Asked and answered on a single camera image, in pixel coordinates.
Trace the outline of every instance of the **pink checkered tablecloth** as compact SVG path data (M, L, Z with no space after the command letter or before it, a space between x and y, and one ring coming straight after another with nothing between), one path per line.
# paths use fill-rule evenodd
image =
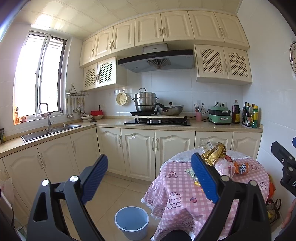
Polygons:
M183 153L185 156L186 153L187 156L189 154L191 156L194 152L190 150ZM233 154L230 155L232 158L237 157L237 163L248 162L249 164L248 174L235 174L232 180L241 183L248 183L252 179L256 180L264 201L266 201L269 193L269 177L264 167L253 158L240 155L241 153L232 151L231 154ZM175 229L186 231L193 240L209 217L214 204L206 198L202 189L195 185L192 178L185 172L190 167L190 159L188 158L187 160L171 158L164 163L159 176L156 177L142 198L142 202L151 208L151 216L160 219L156 232L151 238L152 241L161 240ZM238 201L234 200L219 239L228 235L237 206Z

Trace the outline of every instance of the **metal screw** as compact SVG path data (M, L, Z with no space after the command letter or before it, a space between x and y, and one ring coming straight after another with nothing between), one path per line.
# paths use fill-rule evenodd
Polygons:
M250 181L250 184L251 184L252 186L254 186L254 187L257 186L257 182L256 182L255 180L251 180L251 181Z
M221 177L221 180L224 181L224 182L228 182L228 181L229 181L229 177L223 175L223 176Z
M49 181L47 179L43 180L42 181L42 185L43 186L47 186L49 184Z
M76 182L77 180L78 180L77 176L71 176L70 177L70 181L73 182L73 183Z

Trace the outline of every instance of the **stainless steel sink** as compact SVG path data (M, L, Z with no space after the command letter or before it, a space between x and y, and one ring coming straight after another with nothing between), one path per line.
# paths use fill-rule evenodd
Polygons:
M70 129L77 128L77 127L81 127L81 125L65 125L65 124L63 124L63 126L61 126L61 127L52 128L51 131L46 129L43 131L37 131L37 132L31 133L28 135L24 135L24 136L22 136L22 139L24 142L27 142L27 141L38 139L40 137L48 136L48 135L51 135L54 133L70 130Z

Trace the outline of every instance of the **pink utensil holder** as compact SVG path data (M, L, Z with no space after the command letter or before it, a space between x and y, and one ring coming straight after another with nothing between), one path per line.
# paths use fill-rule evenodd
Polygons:
M195 113L195 118L196 118L196 121L202 121L202 113L201 112L196 112Z

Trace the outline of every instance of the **kitchen faucet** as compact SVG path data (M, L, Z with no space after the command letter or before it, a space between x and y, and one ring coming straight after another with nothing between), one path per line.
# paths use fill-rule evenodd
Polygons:
M53 122L50 123L50 120L49 120L50 112L48 111L48 104L47 104L47 103L40 103L40 104L39 104L39 110L40 110L40 106L41 106L42 104L46 105L46 107L47 107L47 119L48 119L48 124L47 124L47 125L48 125L48 130L51 131L51 130L52 130L52 124L53 124Z

